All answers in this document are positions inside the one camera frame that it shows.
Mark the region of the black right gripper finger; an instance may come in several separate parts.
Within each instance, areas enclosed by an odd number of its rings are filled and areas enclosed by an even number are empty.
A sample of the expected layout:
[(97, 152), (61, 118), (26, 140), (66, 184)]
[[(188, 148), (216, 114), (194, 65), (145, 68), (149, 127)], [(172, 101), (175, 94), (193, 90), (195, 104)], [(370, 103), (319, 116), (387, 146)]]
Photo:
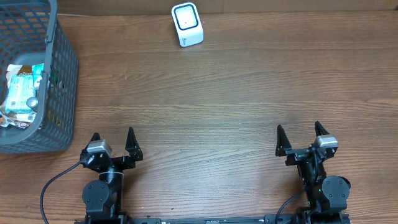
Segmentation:
[(290, 141), (281, 125), (277, 127), (277, 144), (275, 148), (275, 155), (282, 157), (286, 156), (286, 152), (292, 150)]
[(322, 126), (319, 121), (315, 122), (315, 133), (316, 136), (329, 135), (329, 132)]

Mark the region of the small teal white box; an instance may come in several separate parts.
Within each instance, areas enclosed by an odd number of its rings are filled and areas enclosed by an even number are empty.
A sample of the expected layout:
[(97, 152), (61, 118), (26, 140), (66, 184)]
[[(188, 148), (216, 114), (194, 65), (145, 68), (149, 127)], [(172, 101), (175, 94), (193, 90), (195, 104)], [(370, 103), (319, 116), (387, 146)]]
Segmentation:
[(32, 66), (33, 87), (35, 90), (38, 90), (40, 88), (40, 81), (42, 79), (43, 70), (44, 70), (43, 63)]

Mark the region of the yellow liquid bottle silver cap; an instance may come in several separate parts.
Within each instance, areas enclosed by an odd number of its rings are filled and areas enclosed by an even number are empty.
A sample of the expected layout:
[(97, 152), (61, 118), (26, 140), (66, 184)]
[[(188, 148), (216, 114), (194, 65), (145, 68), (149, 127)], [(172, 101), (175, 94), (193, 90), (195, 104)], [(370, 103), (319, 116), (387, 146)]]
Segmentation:
[(30, 109), (32, 109), (32, 110), (36, 110), (37, 107), (38, 107), (38, 104), (39, 104), (39, 101), (38, 101), (38, 99), (37, 99), (36, 97), (34, 97), (34, 96), (28, 98), (27, 101), (26, 101), (26, 105), (27, 105)]

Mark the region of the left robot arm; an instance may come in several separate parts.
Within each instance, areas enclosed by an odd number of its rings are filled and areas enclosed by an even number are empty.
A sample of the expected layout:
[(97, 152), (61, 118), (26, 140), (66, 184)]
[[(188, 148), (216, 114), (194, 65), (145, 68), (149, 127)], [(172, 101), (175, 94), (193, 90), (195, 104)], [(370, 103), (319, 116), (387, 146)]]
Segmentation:
[(136, 167), (143, 160), (143, 153), (133, 128), (126, 138), (126, 156), (112, 157), (108, 142), (94, 133), (88, 145), (81, 151), (80, 163), (84, 168), (98, 173), (98, 179), (86, 184), (82, 200), (86, 206), (84, 223), (132, 223), (123, 211), (124, 171)]

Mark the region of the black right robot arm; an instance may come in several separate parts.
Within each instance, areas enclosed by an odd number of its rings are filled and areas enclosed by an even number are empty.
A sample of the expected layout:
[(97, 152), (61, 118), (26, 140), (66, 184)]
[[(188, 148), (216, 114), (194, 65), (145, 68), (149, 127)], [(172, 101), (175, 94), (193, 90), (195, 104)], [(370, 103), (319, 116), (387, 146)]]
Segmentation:
[(281, 125), (277, 127), (275, 154), (285, 157), (287, 166), (297, 166), (310, 209), (316, 214), (340, 213), (347, 208), (351, 184), (348, 179), (326, 174), (323, 163), (334, 157), (338, 141), (320, 122), (315, 122), (315, 141), (294, 149)]

